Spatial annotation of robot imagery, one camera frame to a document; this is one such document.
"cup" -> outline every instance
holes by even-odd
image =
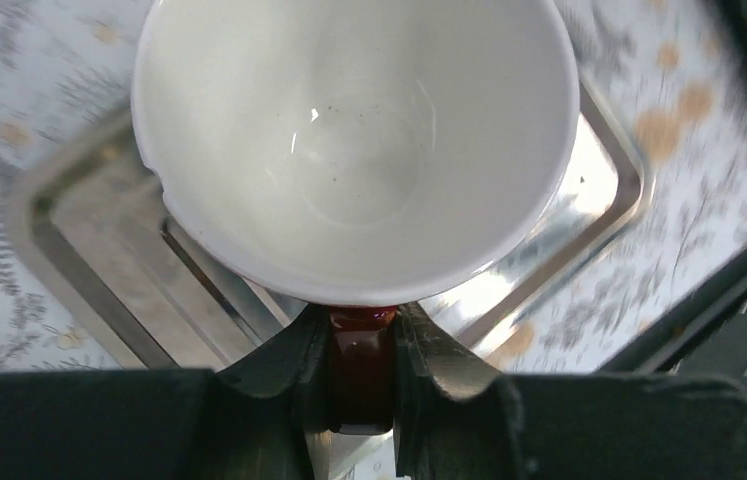
[[[339,307],[335,378],[385,391],[394,306],[528,233],[578,93],[552,0],[158,0],[132,113],[182,227],[237,274]]]

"dark red mug handle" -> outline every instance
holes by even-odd
[[[329,429],[346,435],[391,430],[397,307],[329,309]]]

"cup rim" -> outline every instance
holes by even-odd
[[[579,73],[567,27],[553,0],[533,0],[540,3],[544,9],[549,25],[563,50],[558,53],[561,54],[560,61],[564,66],[564,80],[568,93],[567,110],[569,114],[567,128],[564,130],[566,137],[559,142],[561,150],[552,177],[555,179],[555,184],[544,189],[543,196],[534,202],[534,208],[529,214],[525,215],[521,222],[511,228],[493,249],[487,249],[481,255],[466,256],[464,261],[454,262],[453,267],[445,274],[426,279],[423,282],[388,284],[364,290],[340,282],[327,284],[314,281],[247,255],[245,249],[233,246],[231,242],[225,241],[224,236],[217,230],[210,228],[212,223],[206,221],[200,209],[188,205],[187,196],[177,197],[174,192],[168,189],[172,182],[165,182],[165,178],[169,179],[171,177],[164,170],[163,165],[154,161],[157,157],[153,154],[152,142],[147,133],[147,120],[144,110],[146,99],[141,85],[146,75],[145,59],[151,47],[154,26],[163,12],[164,5],[173,1],[175,0],[153,0],[138,40],[130,100],[132,124],[138,152],[144,166],[158,176],[163,189],[164,204],[173,218],[212,257],[241,277],[268,290],[324,305],[383,307],[421,300],[455,288],[502,260],[534,227],[546,210],[547,205],[556,195],[567,170],[576,138],[580,110]]]

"rectangular tray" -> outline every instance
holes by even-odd
[[[420,301],[480,355],[649,203],[642,157],[585,79],[581,100],[570,165],[532,232],[488,271]],[[20,258],[124,367],[221,369],[305,306],[228,271],[178,226],[140,161],[127,109],[30,169],[9,204]],[[338,438],[331,471],[387,438]]]

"flower pattern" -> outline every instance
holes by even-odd
[[[0,371],[117,367],[14,256],[3,212],[22,170],[126,98],[149,3],[0,1]],[[556,3],[657,181],[646,216],[495,352],[512,372],[592,371],[747,244],[747,79],[706,2]],[[376,455],[347,478],[393,478]]]

